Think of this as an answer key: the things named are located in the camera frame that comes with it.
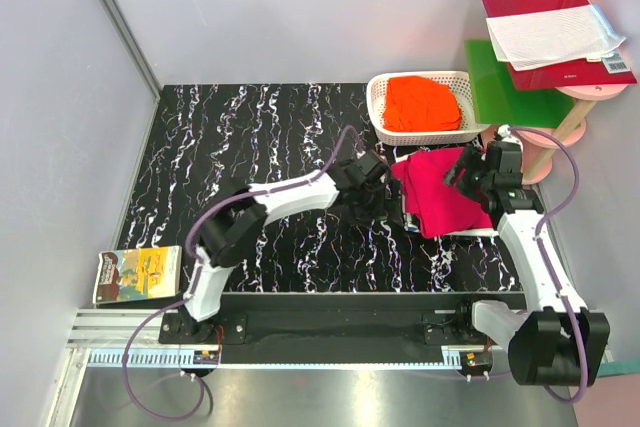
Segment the illustrated book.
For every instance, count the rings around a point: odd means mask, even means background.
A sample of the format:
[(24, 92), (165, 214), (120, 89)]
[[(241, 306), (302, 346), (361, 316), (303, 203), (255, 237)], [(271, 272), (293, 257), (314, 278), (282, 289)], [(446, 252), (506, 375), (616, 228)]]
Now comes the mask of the illustrated book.
[(100, 252), (93, 304), (101, 307), (174, 297), (179, 291), (181, 258), (180, 246)]

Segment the teal board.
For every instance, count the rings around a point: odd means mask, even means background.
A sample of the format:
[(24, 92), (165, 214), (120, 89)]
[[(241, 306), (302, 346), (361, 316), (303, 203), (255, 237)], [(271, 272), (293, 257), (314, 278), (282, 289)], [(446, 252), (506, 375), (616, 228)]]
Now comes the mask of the teal board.
[(603, 362), (598, 371), (599, 378), (635, 375), (640, 373), (640, 360), (628, 359), (612, 362)]

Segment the orange t shirt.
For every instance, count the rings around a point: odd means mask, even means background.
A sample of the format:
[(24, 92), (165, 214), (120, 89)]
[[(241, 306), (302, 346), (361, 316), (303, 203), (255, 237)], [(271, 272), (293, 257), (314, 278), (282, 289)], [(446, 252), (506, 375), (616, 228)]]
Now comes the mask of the orange t shirt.
[(455, 131), (462, 112), (448, 86), (424, 77), (400, 76), (387, 83), (383, 120), (392, 132)]

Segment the pink wooden shelf stand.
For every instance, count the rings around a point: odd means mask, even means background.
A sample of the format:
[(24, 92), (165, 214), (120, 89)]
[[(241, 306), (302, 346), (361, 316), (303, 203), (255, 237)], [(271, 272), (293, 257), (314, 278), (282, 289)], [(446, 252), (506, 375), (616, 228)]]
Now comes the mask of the pink wooden shelf stand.
[[(588, 5), (590, 0), (482, 0), (490, 17), (530, 14)], [(604, 60), (574, 60), (536, 70), (518, 72), (510, 65), (506, 88), (519, 95), (538, 95), (541, 105), (525, 103), (526, 114), (546, 114), (545, 120), (517, 120), (554, 135), (565, 146), (579, 141), (586, 131), (586, 116), (598, 102), (612, 99), (637, 82), (618, 53)]]

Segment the white mesh cloth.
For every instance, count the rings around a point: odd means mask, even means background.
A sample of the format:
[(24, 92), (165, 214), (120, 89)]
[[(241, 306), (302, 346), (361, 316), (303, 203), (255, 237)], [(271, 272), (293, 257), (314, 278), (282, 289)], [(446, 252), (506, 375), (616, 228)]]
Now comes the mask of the white mesh cloth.
[(486, 23), (497, 60), (516, 71), (600, 60), (626, 41), (594, 4), (493, 17)]

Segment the white plastic basket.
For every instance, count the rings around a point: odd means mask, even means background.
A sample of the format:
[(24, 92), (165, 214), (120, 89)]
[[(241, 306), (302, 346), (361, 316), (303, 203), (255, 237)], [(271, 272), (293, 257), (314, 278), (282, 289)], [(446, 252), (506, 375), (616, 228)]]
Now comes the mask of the white plastic basket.
[[(446, 85), (456, 98), (462, 119), (458, 130), (393, 132), (384, 127), (388, 82), (392, 78), (417, 76)], [(431, 146), (462, 144), (473, 141), (489, 128), (476, 121), (470, 77), (464, 71), (418, 71), (383, 73), (373, 77), (366, 87), (369, 119), (379, 141), (390, 146)]]

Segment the dark red folder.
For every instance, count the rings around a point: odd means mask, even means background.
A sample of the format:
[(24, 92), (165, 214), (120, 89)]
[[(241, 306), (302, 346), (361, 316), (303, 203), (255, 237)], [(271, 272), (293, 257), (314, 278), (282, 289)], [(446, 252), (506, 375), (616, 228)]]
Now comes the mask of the dark red folder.
[(590, 0), (482, 0), (496, 59), (521, 91), (632, 85), (626, 37)]

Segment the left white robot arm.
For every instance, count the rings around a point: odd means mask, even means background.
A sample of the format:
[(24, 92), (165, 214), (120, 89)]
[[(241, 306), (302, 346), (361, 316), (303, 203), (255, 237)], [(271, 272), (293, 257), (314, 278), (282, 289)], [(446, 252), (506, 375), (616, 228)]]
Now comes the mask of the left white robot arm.
[(374, 221), (402, 225), (402, 207), (401, 182), (373, 151), (275, 183), (228, 180), (187, 235), (194, 268), (179, 308), (181, 331), (196, 343), (214, 335), (231, 271), (249, 256), (266, 226), (320, 210), (364, 226)]

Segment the green plastic sheet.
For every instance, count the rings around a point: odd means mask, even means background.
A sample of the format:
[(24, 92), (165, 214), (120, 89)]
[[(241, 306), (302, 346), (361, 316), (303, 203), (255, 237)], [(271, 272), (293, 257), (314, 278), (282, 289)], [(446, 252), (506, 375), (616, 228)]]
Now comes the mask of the green plastic sheet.
[(464, 50), (477, 122), (555, 129), (573, 108), (557, 89), (517, 90), (488, 40), (466, 40)]

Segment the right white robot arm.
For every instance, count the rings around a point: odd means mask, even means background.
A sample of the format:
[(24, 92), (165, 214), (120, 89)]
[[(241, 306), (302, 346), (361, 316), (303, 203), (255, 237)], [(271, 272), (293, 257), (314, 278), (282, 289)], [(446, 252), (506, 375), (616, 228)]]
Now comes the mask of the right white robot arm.
[(576, 401), (597, 377), (610, 324), (589, 309), (553, 248), (547, 224), (560, 210), (546, 211), (523, 185), (521, 131), (502, 125), (485, 149), (466, 146), (444, 182), (489, 216), (515, 264), (526, 311), (517, 314), (499, 300), (467, 301), (454, 331), (463, 342), (486, 336), (501, 347), (518, 384), (547, 391), (573, 386)]

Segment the pink board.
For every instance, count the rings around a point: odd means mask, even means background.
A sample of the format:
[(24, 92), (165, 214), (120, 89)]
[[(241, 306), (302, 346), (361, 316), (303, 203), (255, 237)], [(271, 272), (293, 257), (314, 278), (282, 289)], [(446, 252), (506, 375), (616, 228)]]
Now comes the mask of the pink board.
[(580, 427), (639, 427), (639, 374), (599, 378), (574, 413)]

